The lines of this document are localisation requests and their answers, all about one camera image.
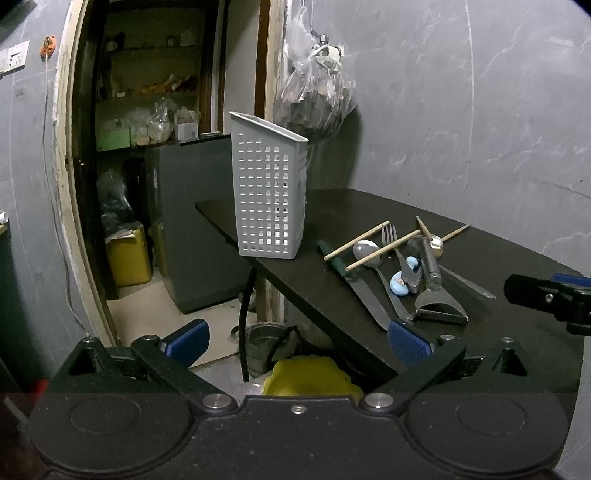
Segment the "black handled peeler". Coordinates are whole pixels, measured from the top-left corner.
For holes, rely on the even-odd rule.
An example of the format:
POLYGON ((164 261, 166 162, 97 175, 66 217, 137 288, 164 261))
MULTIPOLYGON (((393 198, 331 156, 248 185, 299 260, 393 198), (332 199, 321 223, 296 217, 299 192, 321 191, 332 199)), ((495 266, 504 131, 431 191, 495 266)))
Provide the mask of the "black handled peeler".
POLYGON ((469 320, 468 314, 444 288, 443 276, 428 238, 419 235, 409 244, 419 255, 421 266, 422 289, 415 299, 415 318, 465 325, 469 320))

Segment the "blue handled spoon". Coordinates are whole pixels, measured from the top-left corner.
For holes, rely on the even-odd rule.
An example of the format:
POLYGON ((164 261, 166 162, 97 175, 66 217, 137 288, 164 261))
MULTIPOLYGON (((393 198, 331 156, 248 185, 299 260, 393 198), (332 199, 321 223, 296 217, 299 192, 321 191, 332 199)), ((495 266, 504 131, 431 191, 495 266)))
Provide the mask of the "blue handled spoon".
POLYGON ((417 293, 421 286, 420 262, 414 256, 406 258, 408 267, 411 269, 411 281, 403 277, 403 272, 398 271, 390 280, 390 289, 399 297, 407 296, 409 293, 417 293))

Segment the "green handled knife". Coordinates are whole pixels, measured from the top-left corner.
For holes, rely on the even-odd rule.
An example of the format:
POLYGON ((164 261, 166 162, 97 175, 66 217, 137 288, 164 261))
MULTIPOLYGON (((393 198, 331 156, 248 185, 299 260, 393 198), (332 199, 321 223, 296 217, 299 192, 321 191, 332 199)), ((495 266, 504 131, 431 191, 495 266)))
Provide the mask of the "green handled knife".
POLYGON ((332 257, 328 262, 332 265, 335 272, 346 281, 349 288, 355 292, 356 297, 358 297, 360 303, 362 303, 369 312, 370 317, 372 317, 382 329, 388 331, 392 322, 391 317, 365 280, 346 272, 346 263, 343 262, 339 256, 332 257))

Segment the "silver fork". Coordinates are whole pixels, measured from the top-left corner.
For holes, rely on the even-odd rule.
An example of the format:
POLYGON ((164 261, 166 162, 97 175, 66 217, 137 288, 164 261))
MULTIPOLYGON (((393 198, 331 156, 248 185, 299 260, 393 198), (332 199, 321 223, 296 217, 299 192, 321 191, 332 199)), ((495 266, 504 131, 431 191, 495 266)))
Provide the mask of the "silver fork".
MULTIPOLYGON (((392 223, 386 227, 383 227, 381 237, 382 244, 384 246, 396 241, 398 239, 396 227, 394 227, 392 223)), ((396 257, 398 258, 400 271, 403 272, 403 277, 406 280, 411 281, 411 269, 407 265, 406 258, 403 256, 399 249, 394 249, 394 255, 396 255, 396 257)))

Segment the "small silver spoon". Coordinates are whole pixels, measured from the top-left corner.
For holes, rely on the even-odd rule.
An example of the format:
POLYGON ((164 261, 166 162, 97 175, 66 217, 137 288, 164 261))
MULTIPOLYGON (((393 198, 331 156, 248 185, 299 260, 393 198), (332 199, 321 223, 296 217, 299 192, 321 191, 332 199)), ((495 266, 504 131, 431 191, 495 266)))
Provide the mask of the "small silver spoon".
MULTIPOLYGON (((353 246, 353 255, 355 255, 356 260, 362 260, 370 256, 370 254, 379 250, 377 244, 370 240, 360 240, 356 242, 353 246)), ((403 302, 400 298, 394 294, 390 287, 390 281, 386 279, 384 274, 380 270, 380 266, 382 264, 382 257, 377 256, 370 260, 368 263, 365 264, 370 270, 373 270, 376 276, 380 279, 383 289, 386 291, 386 295, 394 308, 394 312, 396 312, 397 317, 401 320, 410 321, 412 319, 412 315, 404 306, 403 302)))

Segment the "grey perforated utensil basket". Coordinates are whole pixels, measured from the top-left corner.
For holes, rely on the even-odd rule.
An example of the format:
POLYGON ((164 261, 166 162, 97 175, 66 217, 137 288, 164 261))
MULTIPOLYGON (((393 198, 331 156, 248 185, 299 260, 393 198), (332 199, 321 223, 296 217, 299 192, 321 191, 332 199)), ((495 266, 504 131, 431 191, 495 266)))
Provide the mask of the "grey perforated utensil basket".
POLYGON ((304 236, 308 139, 232 112, 231 160, 238 252, 293 260, 304 236))

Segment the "dark grey cabinet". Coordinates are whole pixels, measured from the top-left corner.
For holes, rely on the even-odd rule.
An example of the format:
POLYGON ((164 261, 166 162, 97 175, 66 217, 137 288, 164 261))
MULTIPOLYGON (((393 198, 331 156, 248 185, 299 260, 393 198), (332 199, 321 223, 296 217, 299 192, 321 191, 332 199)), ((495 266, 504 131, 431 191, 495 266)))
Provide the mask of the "dark grey cabinet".
POLYGON ((238 296, 249 263, 195 209, 231 201, 231 141, 217 135, 145 152, 150 231, 164 286, 183 313, 238 296))

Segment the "yellow jerry can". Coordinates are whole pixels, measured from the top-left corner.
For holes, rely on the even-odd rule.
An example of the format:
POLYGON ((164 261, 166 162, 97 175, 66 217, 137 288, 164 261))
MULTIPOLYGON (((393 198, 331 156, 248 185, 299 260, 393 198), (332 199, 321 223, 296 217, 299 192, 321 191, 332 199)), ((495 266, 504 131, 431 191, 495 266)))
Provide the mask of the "yellow jerry can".
POLYGON ((147 283, 152 269, 143 225, 124 224, 105 239, 106 252, 117 288, 147 283))

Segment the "purple tipped wooden chopstick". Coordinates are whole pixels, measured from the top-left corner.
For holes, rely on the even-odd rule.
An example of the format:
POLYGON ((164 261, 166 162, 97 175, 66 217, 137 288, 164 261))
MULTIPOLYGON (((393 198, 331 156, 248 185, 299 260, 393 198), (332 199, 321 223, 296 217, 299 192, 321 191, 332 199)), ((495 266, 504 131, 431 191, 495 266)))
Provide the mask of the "purple tipped wooden chopstick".
POLYGON ((463 233, 464 231, 466 231, 467 229, 470 228, 470 224, 465 224, 457 229, 455 229, 454 231, 446 234, 445 236, 441 237, 441 240, 443 243, 453 239, 454 237, 460 235, 461 233, 463 233))
POLYGON ((425 224, 425 222, 419 217, 416 216, 416 221, 417 224, 421 230, 421 232, 423 233, 423 235, 428 239, 431 240, 433 238, 433 235, 431 234, 430 230, 428 229, 427 225, 425 224))

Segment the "green box on shelf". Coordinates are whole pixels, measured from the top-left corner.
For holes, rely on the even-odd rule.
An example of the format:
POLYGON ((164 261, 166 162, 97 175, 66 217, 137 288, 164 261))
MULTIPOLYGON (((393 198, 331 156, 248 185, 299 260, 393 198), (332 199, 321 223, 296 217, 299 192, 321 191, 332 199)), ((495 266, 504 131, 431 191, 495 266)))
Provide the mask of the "green box on shelf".
POLYGON ((99 152, 118 150, 130 146, 130 130, 120 129, 100 133, 96 139, 96 150, 99 152))

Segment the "white box on shelf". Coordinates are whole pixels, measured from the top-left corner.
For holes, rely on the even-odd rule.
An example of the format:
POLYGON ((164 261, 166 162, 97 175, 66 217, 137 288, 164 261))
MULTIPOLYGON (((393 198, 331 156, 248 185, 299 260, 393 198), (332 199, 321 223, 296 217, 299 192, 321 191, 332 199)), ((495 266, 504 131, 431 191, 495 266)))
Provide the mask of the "white box on shelf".
POLYGON ((187 143, 198 139, 198 123, 194 111, 177 112, 175 117, 175 135, 178 143, 187 143))

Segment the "clear plastic bag of scraps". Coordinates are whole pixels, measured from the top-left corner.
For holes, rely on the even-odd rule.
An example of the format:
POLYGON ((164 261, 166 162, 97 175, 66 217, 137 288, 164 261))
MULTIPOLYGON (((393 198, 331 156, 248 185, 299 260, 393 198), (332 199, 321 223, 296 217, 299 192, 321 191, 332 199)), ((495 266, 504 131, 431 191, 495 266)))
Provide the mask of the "clear plastic bag of scraps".
POLYGON ((325 139, 356 108, 356 81, 344 67, 344 48, 311 28, 304 1, 291 4, 281 47, 273 122, 307 137, 325 139))

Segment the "orange wall hook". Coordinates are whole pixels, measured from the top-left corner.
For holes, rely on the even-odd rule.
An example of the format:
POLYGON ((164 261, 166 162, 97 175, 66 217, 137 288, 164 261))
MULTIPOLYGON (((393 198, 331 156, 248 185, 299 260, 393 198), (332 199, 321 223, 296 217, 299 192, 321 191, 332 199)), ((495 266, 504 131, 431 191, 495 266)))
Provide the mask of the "orange wall hook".
POLYGON ((42 41, 42 45, 39 50, 40 58, 42 61, 47 62, 55 52, 57 47, 57 40, 55 35, 47 35, 42 41))

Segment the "white wall switch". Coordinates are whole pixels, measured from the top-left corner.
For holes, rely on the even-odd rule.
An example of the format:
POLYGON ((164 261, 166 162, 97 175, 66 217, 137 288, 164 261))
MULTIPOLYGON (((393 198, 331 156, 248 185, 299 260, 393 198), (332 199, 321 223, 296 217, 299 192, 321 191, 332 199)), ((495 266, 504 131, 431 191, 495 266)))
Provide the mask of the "white wall switch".
POLYGON ((23 69, 26 65, 30 41, 26 40, 0 51, 0 75, 23 69))

